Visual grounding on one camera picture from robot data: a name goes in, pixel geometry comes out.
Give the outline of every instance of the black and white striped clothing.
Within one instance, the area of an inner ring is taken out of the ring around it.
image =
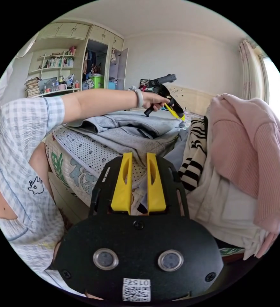
[[[190,134],[187,139],[183,164],[178,171],[184,188],[193,191],[198,187],[203,166],[207,156],[207,126],[206,117],[193,118],[190,124]]]

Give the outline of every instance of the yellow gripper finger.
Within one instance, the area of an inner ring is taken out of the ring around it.
[[[161,178],[158,170],[156,155],[147,153],[147,211],[162,212],[166,210]]]
[[[128,212],[131,210],[131,176],[133,154],[123,154],[121,168],[115,186],[111,209],[113,211]]]

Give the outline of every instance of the pink curtain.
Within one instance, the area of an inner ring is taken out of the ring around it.
[[[240,43],[239,51],[243,71],[242,99],[264,99],[264,78],[259,57],[247,40]]]

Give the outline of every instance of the gray hoodie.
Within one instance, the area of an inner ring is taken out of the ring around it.
[[[119,111],[66,124],[66,127],[87,135],[97,142],[124,154],[133,153],[146,167],[146,154],[165,155],[172,148],[185,124],[180,119],[161,118],[144,113]]]

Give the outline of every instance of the person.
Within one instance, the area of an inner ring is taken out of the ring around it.
[[[146,109],[157,111],[168,102],[154,93],[141,94]],[[137,106],[134,91],[91,89],[21,98],[0,107],[0,229],[37,275],[68,292],[92,298],[70,289],[57,271],[49,270],[65,230],[42,140],[61,124]]]

